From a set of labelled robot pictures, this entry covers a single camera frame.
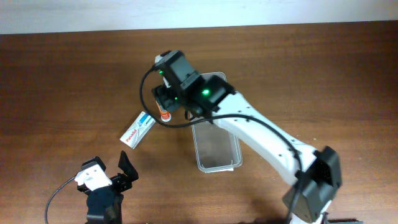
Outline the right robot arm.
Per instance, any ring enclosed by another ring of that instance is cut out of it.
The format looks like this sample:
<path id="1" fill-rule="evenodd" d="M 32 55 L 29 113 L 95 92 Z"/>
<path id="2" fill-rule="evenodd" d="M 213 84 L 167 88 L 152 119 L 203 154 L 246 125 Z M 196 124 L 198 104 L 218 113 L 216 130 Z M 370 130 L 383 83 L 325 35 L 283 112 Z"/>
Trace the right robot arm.
<path id="1" fill-rule="evenodd" d="M 340 158 L 327 146 L 319 151 L 260 114 L 224 77 L 200 75 L 182 89 L 168 80 L 152 89 L 167 111 L 191 113 L 191 126 L 209 122 L 247 144 L 291 186 L 282 197 L 287 223 L 326 223 L 327 210 L 342 185 Z"/>

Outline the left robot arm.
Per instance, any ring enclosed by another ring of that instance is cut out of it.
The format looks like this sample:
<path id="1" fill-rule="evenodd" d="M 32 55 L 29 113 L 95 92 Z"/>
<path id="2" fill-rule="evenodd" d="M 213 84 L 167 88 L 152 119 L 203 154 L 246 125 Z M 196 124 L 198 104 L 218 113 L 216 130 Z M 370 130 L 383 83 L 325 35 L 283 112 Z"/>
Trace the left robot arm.
<path id="1" fill-rule="evenodd" d="M 87 195 L 86 205 L 88 223 L 122 222 L 122 202 L 124 191 L 132 188 L 132 183 L 139 179 L 139 174 L 128 159 L 127 154 L 121 151 L 118 162 L 121 173 L 108 177 L 106 166 L 100 157 L 96 156 L 81 165 L 74 181 L 77 190 Z"/>

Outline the orange effervescent tablet tube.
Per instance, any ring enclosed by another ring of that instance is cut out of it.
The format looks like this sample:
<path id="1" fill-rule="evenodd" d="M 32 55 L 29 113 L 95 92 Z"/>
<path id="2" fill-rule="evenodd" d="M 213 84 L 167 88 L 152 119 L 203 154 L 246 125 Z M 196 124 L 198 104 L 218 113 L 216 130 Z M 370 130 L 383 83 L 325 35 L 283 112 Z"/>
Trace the orange effervescent tablet tube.
<path id="1" fill-rule="evenodd" d="M 159 109 L 161 120 L 165 123 L 169 122 L 172 119 L 171 114 L 166 109 L 164 109 L 163 106 L 158 101 L 156 101 L 156 103 Z"/>

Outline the clear plastic container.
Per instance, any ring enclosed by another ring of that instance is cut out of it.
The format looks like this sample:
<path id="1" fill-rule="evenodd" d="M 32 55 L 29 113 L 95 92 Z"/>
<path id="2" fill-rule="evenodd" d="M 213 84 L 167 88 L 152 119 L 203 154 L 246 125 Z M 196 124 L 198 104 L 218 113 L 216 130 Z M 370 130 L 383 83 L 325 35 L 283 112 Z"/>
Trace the clear plastic container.
<path id="1" fill-rule="evenodd" d="M 243 163 L 239 139 L 233 134 L 203 122 L 192 126 L 197 166 L 204 173 L 234 171 Z"/>

